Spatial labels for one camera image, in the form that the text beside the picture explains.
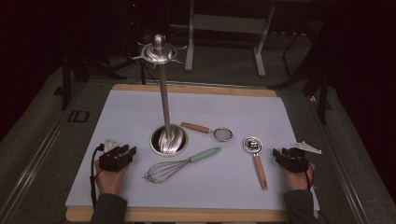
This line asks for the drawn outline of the white paper sheet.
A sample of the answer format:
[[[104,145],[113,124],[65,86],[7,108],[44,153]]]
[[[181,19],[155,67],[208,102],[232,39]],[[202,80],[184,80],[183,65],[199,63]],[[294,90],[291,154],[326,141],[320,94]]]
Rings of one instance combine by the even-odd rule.
[[[121,195],[131,207],[282,210],[287,190],[273,149],[296,143],[285,101],[280,97],[175,93],[168,95],[170,120],[190,122],[212,129],[225,127],[233,138],[221,143],[211,134],[189,131],[189,143],[179,158],[212,147],[221,151],[190,163],[161,184],[143,178],[155,163],[163,161],[149,145],[152,132],[163,125],[161,96],[155,91],[109,93],[75,182],[66,200],[68,206],[91,204],[90,166],[92,153],[105,138],[136,147]],[[263,190],[253,156],[243,141],[255,136],[262,141],[260,157],[268,185]]]

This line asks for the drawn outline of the person's left hand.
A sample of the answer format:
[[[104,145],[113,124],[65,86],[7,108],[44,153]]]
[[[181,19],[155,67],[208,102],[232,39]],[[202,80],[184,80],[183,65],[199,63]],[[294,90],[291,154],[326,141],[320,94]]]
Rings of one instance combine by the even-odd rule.
[[[96,170],[95,183],[99,192],[101,194],[119,195],[129,166],[125,166],[117,172],[109,172],[102,170],[99,166],[99,161],[95,161],[94,167]]]

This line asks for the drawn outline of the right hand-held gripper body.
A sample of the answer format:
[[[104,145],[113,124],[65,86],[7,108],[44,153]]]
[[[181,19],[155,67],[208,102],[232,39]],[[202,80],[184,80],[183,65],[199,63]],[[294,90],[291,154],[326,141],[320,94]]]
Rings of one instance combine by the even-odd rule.
[[[302,173],[308,169],[309,160],[305,157],[306,152],[321,154],[322,151],[315,147],[308,145],[306,142],[292,143],[290,150],[290,156],[281,155],[282,160],[279,163],[283,168],[293,173]]]

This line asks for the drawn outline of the person's right hand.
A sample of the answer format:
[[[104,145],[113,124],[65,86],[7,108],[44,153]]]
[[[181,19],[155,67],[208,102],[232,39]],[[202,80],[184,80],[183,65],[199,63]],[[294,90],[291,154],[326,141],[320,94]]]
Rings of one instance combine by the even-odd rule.
[[[293,173],[283,168],[289,190],[310,190],[314,182],[315,164],[309,163],[306,172]]]

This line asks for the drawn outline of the grey metal frame stand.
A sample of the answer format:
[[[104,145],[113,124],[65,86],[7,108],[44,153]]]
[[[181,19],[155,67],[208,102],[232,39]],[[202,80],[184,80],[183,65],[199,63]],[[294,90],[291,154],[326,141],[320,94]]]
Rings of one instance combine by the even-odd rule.
[[[185,70],[190,72],[193,68],[195,30],[244,33],[259,35],[261,37],[260,42],[253,48],[253,54],[258,76],[265,77],[266,72],[262,59],[262,49],[266,37],[269,34],[270,25],[275,11],[275,5],[269,6],[265,19],[196,14],[194,12],[194,0],[190,0],[189,42],[187,46]]]

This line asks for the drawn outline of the small mesh strainer wooden handle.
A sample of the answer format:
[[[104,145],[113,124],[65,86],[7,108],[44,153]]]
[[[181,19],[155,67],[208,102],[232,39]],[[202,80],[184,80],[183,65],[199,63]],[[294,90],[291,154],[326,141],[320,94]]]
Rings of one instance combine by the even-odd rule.
[[[219,127],[217,129],[210,129],[209,127],[198,125],[198,124],[193,124],[193,123],[188,123],[188,122],[181,122],[180,125],[182,127],[200,132],[200,133],[208,133],[212,134],[216,140],[220,142],[228,142],[233,138],[233,132],[225,127]]]

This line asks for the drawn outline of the black metal stand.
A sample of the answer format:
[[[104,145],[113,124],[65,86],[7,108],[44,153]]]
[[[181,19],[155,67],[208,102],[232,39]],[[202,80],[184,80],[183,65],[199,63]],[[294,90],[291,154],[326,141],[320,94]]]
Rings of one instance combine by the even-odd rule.
[[[319,51],[319,42],[322,40],[320,37],[322,27],[325,24],[324,21],[306,21],[303,25],[303,31],[307,37],[311,40],[312,46],[306,53],[303,61],[300,65],[291,73],[287,63],[287,51],[290,49],[292,44],[302,34],[297,34],[289,43],[287,48],[282,54],[282,60],[285,65],[286,71],[290,76],[289,79],[269,86],[269,90],[282,90],[288,86],[307,78],[307,81],[303,87],[303,93],[309,97],[312,101],[316,100],[318,103],[318,118],[323,125],[327,124],[326,106],[327,106],[327,94],[329,89],[330,71],[327,60]]]
[[[114,79],[124,79],[124,77],[113,73],[108,67],[101,65],[99,62],[91,59],[85,54],[75,51],[71,47],[64,47],[63,49],[63,86],[62,97],[63,105],[62,111],[65,111],[71,102],[71,73],[74,73],[77,78],[87,80],[89,77],[83,72],[85,63],[93,69],[105,74]]]

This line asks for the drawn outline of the steel utensil stand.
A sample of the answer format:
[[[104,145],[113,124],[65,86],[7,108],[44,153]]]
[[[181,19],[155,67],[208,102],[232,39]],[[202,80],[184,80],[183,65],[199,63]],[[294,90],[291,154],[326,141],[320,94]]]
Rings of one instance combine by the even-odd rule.
[[[163,157],[180,154],[188,144],[187,133],[170,120],[165,65],[176,61],[178,48],[168,44],[164,35],[156,34],[150,44],[144,45],[135,60],[152,63],[159,72],[159,87],[163,107],[163,126],[155,129],[150,137],[150,146],[155,153]]]

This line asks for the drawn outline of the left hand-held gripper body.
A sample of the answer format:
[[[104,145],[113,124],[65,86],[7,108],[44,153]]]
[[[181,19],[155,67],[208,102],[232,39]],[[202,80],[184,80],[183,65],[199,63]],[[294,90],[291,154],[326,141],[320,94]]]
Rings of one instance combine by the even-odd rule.
[[[123,146],[120,140],[105,138],[104,153],[99,157],[99,166],[102,170],[117,172],[132,162],[133,158],[127,156],[128,151],[120,154],[120,148]]]

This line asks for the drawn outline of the whisk with mint green handle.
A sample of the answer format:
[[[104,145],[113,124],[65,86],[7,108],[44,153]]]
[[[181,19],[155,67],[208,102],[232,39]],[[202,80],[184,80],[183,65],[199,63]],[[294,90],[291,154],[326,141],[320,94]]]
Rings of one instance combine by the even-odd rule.
[[[181,161],[163,161],[153,164],[144,174],[143,178],[150,183],[161,184],[175,175],[190,163],[196,163],[221,151],[220,147],[212,147]]]

